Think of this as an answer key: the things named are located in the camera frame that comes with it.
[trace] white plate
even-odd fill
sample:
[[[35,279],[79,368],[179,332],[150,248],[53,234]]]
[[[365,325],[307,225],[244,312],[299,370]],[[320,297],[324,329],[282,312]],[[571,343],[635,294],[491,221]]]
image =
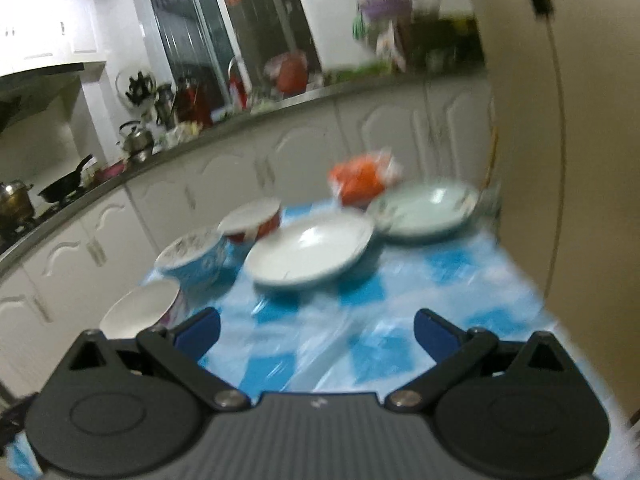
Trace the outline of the white plate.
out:
[[[120,298],[104,315],[100,330],[107,339],[130,339],[161,323],[175,326],[186,313],[186,302],[175,278],[140,285]]]
[[[460,227],[478,203],[478,192],[461,182],[404,184],[377,197],[367,208],[376,227],[393,237],[444,234]]]
[[[249,251],[244,268],[260,285],[316,282],[355,262],[373,231],[371,219],[356,210],[313,214],[259,240]]]

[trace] frying pan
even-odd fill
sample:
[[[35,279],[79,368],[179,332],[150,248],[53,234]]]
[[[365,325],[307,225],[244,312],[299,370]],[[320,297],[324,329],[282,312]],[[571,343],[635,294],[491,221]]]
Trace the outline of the frying pan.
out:
[[[80,187],[80,174],[82,168],[93,158],[93,155],[87,155],[80,164],[71,173],[67,173],[64,177],[57,179],[49,184],[45,189],[38,193],[46,202],[53,204],[60,202],[65,196],[73,193]]]

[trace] white bowl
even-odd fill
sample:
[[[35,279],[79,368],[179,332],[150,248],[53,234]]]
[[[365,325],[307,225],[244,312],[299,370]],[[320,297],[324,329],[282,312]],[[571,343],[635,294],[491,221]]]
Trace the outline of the white bowl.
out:
[[[280,216],[280,200],[261,198],[234,209],[222,219],[218,231],[232,243],[252,243],[275,231]]]
[[[187,314],[180,282],[163,278],[125,294],[104,315],[99,328],[107,339],[132,339],[155,324],[172,328],[183,322]]]
[[[213,226],[191,231],[173,241],[156,258],[155,268],[184,287],[215,280],[225,261],[225,239]]]
[[[373,230],[371,218],[355,209],[309,215],[258,240],[244,270],[259,285],[311,285],[356,262]]]

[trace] stove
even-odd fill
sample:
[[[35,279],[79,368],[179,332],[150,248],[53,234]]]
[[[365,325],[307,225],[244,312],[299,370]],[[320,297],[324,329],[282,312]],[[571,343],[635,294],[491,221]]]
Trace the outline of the stove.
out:
[[[24,238],[28,233],[33,231],[36,227],[43,224],[50,218],[62,211],[66,206],[78,200],[81,196],[86,193],[84,188],[79,188],[75,192],[65,196],[60,202],[52,204],[49,208],[44,210],[40,215],[27,220],[25,222],[21,222],[13,230],[0,230],[0,254],[9,250],[13,245],[18,243],[22,238]]]

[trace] range hood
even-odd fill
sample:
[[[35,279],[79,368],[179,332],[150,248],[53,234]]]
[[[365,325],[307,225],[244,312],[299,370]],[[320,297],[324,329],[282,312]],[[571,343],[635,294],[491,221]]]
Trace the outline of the range hood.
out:
[[[84,63],[69,63],[0,77],[0,132],[43,111],[84,69]]]

